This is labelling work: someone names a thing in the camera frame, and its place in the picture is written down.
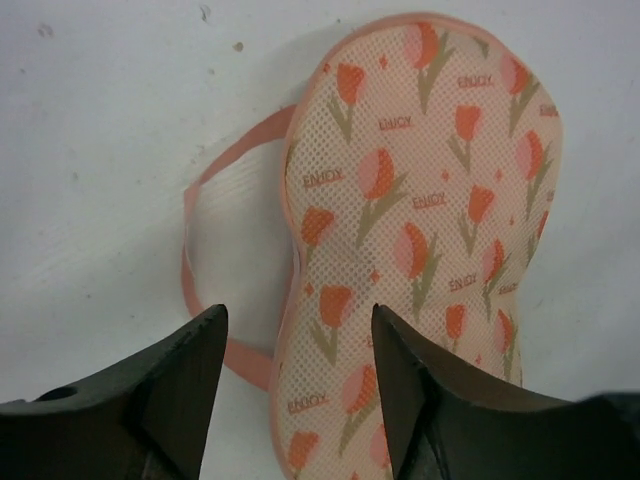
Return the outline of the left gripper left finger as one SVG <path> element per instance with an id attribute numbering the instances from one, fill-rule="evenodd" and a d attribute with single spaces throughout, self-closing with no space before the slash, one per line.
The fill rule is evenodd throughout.
<path id="1" fill-rule="evenodd" d="M 2 404 L 2 478 L 199 478 L 227 334 L 213 305 L 99 372 Z"/>

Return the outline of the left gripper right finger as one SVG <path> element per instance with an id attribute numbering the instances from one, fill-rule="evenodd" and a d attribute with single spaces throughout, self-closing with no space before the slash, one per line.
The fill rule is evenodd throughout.
<path id="1" fill-rule="evenodd" d="M 372 311 L 381 408 L 396 479 L 636 479 L 639 395 L 576 402 L 498 379 Z"/>

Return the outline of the floral mesh laundry bag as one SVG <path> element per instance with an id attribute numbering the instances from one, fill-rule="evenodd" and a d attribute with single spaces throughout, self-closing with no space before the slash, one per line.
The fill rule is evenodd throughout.
<path id="1" fill-rule="evenodd" d="M 299 103 L 215 159 L 185 216 L 214 175 L 278 139 L 293 283 L 274 354 L 229 340 L 224 362 L 269 394 L 286 478 L 388 479 L 372 309 L 520 384 L 516 292 L 554 198 L 562 122 L 486 30 L 391 16 L 338 43 Z"/>

